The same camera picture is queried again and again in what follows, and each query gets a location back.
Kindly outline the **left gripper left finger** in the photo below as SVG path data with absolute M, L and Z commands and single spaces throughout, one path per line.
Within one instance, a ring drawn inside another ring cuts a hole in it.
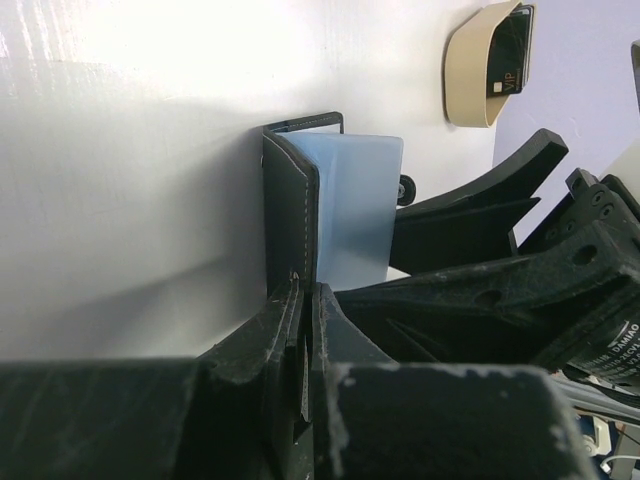
M 283 479 L 301 415 L 297 278 L 193 358 L 7 362 L 5 479 Z

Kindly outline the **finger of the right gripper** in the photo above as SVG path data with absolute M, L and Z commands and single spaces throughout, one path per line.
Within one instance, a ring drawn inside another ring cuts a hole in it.
M 515 255 L 514 226 L 567 153 L 561 136 L 542 128 L 477 179 L 399 209 L 389 266 L 414 275 Z
M 345 315 L 399 361 L 530 364 L 551 330 L 539 307 L 559 288 L 533 255 L 337 293 Z

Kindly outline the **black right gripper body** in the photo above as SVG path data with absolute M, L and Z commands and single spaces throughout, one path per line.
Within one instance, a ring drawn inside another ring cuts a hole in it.
M 639 204 L 622 181 L 583 169 L 568 194 L 520 246 L 559 288 L 539 312 L 551 330 L 533 361 L 639 405 Z

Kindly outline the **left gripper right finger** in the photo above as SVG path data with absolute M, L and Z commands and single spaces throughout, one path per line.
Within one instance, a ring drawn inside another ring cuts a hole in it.
M 318 479 L 591 479 L 570 405 L 527 366 L 398 363 L 312 294 Z

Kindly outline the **black leather card holder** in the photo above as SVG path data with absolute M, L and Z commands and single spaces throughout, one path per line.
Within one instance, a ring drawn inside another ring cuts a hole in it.
M 386 280 L 396 210 L 413 201 L 404 142 L 347 134 L 339 112 L 262 128 L 266 286 L 291 275 L 335 291 Z

